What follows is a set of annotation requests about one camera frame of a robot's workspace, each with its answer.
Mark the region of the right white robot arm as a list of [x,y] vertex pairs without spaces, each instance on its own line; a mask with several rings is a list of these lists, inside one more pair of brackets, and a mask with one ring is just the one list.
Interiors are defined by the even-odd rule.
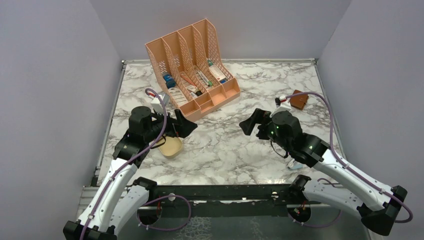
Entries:
[[342,185],[342,188],[324,186],[300,174],[289,186],[288,196],[292,202],[300,204],[305,200],[327,204],[359,218],[367,229],[378,235],[390,234],[408,194],[405,188],[381,183],[341,159],[327,142],[303,132],[298,118],[287,110],[272,114],[257,108],[239,126],[247,136],[257,127],[258,139],[270,140],[295,161]]

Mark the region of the brown leather card holder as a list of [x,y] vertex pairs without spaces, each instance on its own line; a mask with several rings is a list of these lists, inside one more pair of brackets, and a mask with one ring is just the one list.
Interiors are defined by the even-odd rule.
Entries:
[[307,94],[302,94],[302,95],[291,97],[289,102],[293,108],[302,111],[305,105],[307,104],[308,99],[309,99],[309,96]]

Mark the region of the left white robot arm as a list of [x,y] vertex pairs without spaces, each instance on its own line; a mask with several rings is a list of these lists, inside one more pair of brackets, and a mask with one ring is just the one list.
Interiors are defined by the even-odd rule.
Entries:
[[175,118],[153,112],[147,106],[131,111],[128,129],[115,146],[113,160],[95,196],[77,221],[68,221],[67,240],[115,240],[136,210],[157,200],[156,182],[143,178],[123,194],[150,149],[162,136],[186,138],[197,124],[175,110]]

